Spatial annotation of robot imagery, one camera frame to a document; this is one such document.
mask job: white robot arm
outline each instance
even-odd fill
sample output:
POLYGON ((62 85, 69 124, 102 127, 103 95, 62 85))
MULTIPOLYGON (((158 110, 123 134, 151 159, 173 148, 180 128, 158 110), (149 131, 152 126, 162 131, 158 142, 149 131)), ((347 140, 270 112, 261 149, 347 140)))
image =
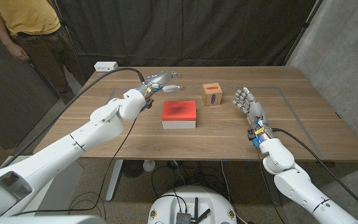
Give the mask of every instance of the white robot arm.
POLYGON ((120 119, 135 120, 153 102, 151 96, 163 90, 173 93, 183 87, 165 86, 172 78, 181 77, 177 72, 160 72, 145 79, 137 88, 124 93, 123 99, 112 99, 95 110, 90 121, 62 137, 32 157, 0 169, 0 216, 8 217, 21 211, 38 192, 77 160, 86 151, 120 135, 124 127, 120 119))
POLYGON ((254 145, 259 146, 267 172, 273 174, 277 189, 309 211, 320 223, 355 223, 357 220, 330 200, 296 162, 292 153, 275 138, 263 106, 247 88, 238 90, 233 103, 246 115, 255 133, 254 145))

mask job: table top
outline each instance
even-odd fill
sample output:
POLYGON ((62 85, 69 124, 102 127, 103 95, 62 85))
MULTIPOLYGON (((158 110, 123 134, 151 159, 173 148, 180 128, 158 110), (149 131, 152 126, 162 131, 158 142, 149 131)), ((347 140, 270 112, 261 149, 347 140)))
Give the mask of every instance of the table top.
MULTIPOLYGON (((358 162, 358 138, 335 113, 326 100, 295 67, 136 67, 144 77, 160 71, 183 75, 169 85, 186 91, 153 95, 153 107, 141 112, 132 132, 117 154, 117 159, 229 160, 256 161, 258 155, 248 141, 250 126, 246 115, 232 104, 237 89, 246 86, 265 110, 271 128, 284 129, 326 161, 358 162), (201 101, 202 84, 218 82, 222 88, 221 105, 205 107, 201 101), (195 100, 195 129, 163 129, 164 100, 195 100)), ((95 72, 89 85, 103 73, 95 72)), ((45 148, 89 121, 91 113, 110 98, 122 98, 137 87, 136 73, 114 73, 79 97, 52 126, 34 152, 45 148)), ((124 132, 116 139, 96 146, 83 157, 112 157, 127 135, 132 122, 123 121, 124 132)), ((283 133, 276 133, 297 161, 314 161, 301 145, 283 133)))

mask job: dark curtain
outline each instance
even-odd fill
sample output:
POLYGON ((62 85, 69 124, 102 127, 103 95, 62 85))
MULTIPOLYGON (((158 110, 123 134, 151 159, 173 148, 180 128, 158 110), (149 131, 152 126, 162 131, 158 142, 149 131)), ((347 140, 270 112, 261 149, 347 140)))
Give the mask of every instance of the dark curtain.
POLYGON ((81 66, 282 65, 315 0, 58 0, 81 66))

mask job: red and white box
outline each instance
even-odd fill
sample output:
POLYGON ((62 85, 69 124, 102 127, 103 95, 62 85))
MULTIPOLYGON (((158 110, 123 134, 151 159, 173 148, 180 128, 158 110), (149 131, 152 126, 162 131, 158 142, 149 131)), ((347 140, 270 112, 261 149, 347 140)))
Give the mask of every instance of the red and white box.
POLYGON ((196 128, 196 101, 164 101, 162 127, 164 129, 196 128))

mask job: brown pants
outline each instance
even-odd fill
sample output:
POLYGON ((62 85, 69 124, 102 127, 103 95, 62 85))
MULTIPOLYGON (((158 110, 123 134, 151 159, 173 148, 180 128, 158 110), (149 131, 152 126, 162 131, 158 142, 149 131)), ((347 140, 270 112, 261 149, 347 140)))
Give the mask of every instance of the brown pants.
POLYGON ((62 29, 48 35, 17 36, 15 40, 27 52, 37 70, 52 84, 64 104, 67 104, 75 95, 68 86, 63 65, 81 86, 86 83, 86 79, 62 29))

